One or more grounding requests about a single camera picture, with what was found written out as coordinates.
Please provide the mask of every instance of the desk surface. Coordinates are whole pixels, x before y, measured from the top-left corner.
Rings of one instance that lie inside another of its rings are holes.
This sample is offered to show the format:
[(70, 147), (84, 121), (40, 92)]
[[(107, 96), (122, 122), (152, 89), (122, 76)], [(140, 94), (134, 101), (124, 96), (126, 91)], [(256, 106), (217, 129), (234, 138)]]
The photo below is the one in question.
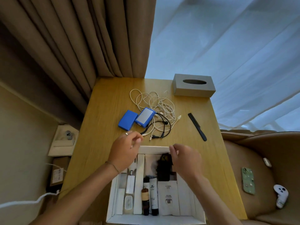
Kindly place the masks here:
[[(168, 98), (175, 105), (176, 117), (182, 116), (166, 138), (149, 142), (149, 136), (146, 136), (142, 145), (181, 143), (197, 149), (203, 158), (205, 177), (233, 213), (239, 219), (247, 219), (210, 99), (174, 96), (171, 80), (115, 77), (96, 82), (59, 197), (67, 194), (107, 160), (113, 141), (124, 132), (118, 128), (119, 120), (128, 109), (139, 112), (129, 97), (129, 92), (134, 88), (141, 92), (155, 90), (160, 96), (167, 90)], [(192, 113), (198, 121), (207, 137), (206, 142), (188, 113)], [(142, 132), (143, 129), (134, 125), (132, 130)], [(109, 193), (110, 184), (96, 198), (82, 220), (105, 222)]]

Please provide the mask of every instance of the gray tissue box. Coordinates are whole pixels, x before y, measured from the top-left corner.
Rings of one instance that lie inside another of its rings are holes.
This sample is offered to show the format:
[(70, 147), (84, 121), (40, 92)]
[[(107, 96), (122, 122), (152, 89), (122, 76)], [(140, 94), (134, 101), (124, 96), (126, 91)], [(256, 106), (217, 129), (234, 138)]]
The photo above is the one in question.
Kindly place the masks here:
[(174, 95), (211, 97), (216, 89), (211, 76), (175, 74)]

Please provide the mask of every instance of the white controller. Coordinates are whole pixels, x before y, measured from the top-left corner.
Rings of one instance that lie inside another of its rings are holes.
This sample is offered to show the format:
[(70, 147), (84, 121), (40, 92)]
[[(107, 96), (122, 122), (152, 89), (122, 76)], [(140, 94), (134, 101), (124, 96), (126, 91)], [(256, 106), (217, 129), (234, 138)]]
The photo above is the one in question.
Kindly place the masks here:
[(287, 197), (289, 196), (289, 192), (282, 185), (274, 185), (274, 190), (278, 193), (278, 198), (276, 201), (276, 206), (278, 208), (282, 208), (287, 201)]

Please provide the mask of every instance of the blue power bank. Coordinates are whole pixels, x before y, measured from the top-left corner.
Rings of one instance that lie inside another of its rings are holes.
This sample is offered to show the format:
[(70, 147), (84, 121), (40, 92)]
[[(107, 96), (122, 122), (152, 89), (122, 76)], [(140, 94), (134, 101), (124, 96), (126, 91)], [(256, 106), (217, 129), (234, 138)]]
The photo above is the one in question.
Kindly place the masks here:
[(135, 123), (142, 126), (143, 128), (146, 128), (146, 126), (149, 124), (149, 122), (151, 121), (151, 119), (155, 114), (156, 114), (155, 110), (145, 107), (143, 111), (139, 114), (137, 119), (135, 120)]
[(124, 116), (119, 121), (118, 127), (125, 131), (129, 131), (133, 126), (134, 120), (137, 118), (138, 114), (131, 110), (127, 110)]

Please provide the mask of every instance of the hand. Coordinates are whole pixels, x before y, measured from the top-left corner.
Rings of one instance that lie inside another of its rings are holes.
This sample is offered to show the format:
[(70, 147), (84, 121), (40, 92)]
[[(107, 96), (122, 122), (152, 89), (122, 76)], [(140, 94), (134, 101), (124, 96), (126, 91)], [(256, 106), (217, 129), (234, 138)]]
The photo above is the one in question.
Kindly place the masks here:
[(176, 172), (189, 186), (195, 180), (203, 178), (202, 158), (199, 152), (182, 144), (170, 145), (169, 149)]
[(129, 131), (127, 133), (128, 135), (122, 133), (122, 135), (114, 141), (107, 160), (115, 165), (119, 172), (122, 172), (132, 164), (137, 157), (140, 143), (144, 139), (138, 132)]

